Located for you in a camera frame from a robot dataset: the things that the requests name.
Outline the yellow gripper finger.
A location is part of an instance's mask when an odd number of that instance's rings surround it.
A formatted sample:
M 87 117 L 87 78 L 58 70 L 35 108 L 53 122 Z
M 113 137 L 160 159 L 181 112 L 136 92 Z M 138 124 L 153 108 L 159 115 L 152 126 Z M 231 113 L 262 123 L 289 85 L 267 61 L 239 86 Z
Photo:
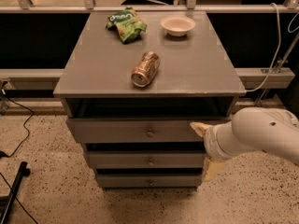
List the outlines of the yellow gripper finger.
M 200 136 L 204 137 L 206 134 L 206 131 L 211 127 L 210 124 L 205 124 L 202 122 L 191 122 L 190 123 L 192 129 Z

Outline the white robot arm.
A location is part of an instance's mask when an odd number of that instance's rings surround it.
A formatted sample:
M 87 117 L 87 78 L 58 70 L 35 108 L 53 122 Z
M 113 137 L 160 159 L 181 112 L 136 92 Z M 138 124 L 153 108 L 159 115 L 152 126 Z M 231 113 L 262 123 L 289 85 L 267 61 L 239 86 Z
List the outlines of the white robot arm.
M 217 125 L 191 122 L 204 139 L 202 181 L 213 179 L 233 157 L 263 151 L 299 165 L 299 120 L 279 108 L 247 107 L 237 111 L 229 122 Z

